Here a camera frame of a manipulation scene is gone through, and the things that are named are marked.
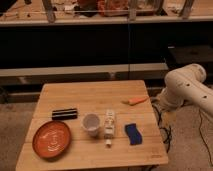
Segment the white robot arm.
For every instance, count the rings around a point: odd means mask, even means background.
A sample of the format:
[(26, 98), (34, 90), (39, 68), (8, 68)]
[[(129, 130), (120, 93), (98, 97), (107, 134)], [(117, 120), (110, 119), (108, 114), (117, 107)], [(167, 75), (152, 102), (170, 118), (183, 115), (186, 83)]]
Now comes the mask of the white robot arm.
[(203, 84), (206, 71), (199, 64), (189, 64), (169, 71), (159, 101), (163, 109), (175, 110), (185, 100), (192, 102), (213, 118), (213, 89)]

